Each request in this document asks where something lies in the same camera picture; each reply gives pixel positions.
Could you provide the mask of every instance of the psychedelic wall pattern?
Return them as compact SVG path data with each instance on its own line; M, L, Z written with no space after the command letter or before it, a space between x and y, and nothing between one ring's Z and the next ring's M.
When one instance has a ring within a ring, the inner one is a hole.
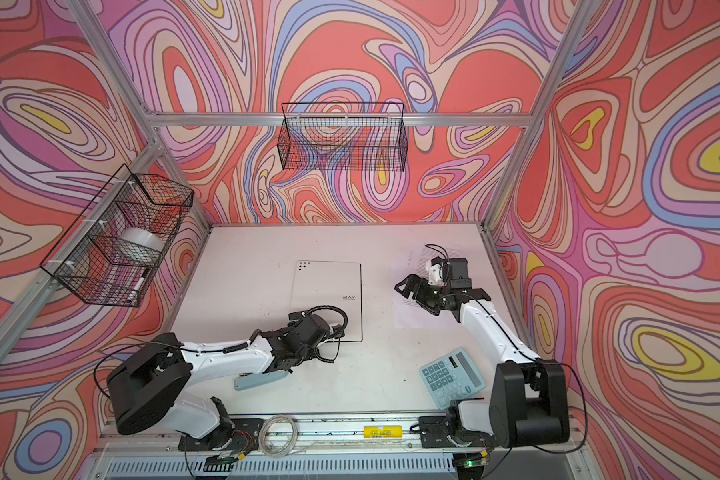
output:
M720 2L604 2L545 122L491 225L535 348L603 478L720 478Z
M96 3L154 111L279 111L397 98L408 111L528 111L568 20L561 0ZM498 75L497 72L512 72Z
M0 318L144 144L63 2L0 6ZM0 478L75 474L111 414L90 376L95 362L158 331L200 236L188 216L137 310L87 306L66 290L52 297L0 366Z
M517 113L530 110L571 9L148 0L106 4L99 19L152 110L393 100L412 112ZM214 223L476 221L518 132L411 128L403 174L280 171L276 128L164 128L163 138Z
M518 128L437 127L405 171L283 170L276 128L169 127L163 138L214 224L480 221Z

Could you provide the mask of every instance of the wire mesh basket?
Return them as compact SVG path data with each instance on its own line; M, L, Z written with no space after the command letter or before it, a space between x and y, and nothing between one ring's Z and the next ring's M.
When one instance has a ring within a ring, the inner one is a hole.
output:
M277 141L284 170L405 170L403 103L282 104Z
M193 197L191 188L167 178L131 173L58 267L50 271L48 256L40 267L83 302L139 306Z

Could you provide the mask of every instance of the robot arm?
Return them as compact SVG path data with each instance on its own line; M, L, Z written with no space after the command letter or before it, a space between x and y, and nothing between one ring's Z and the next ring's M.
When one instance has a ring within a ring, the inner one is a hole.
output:
M394 289L433 315L452 311L496 365L489 402L451 405L453 433L460 428L486 432L506 448L566 442L570 425L563 367L539 360L501 319L488 294L472 288L465 258L437 256L427 271L428 279L411 274ZM527 397L526 384L538 396Z
M315 314L334 310L344 317L336 328ZM218 398L199 398L188 386L234 374L261 374L291 368L317 357L320 343L343 336L347 316L334 306L317 306L288 316L288 325L255 331L248 340L179 342L163 333L125 360L106 378L117 431L123 435L158 425L187 434L210 448L229 441L234 426Z

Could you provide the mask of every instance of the calculator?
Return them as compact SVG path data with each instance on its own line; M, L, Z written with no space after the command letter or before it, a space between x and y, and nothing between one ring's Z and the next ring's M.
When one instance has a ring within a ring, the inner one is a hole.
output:
M485 380L464 349L423 366L419 373L441 409L448 408L451 400L469 398L485 388Z

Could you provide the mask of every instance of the light blue object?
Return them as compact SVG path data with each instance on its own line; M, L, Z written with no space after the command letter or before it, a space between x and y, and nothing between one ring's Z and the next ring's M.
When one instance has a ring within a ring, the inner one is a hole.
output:
M464 349L423 366L418 373L440 409L448 408L451 400L469 398L485 388L485 380Z
M275 370L270 373L252 373L246 376L239 376L235 379L235 390L252 389L255 386L265 385L272 383L275 380L284 379L288 376L288 372L285 370Z

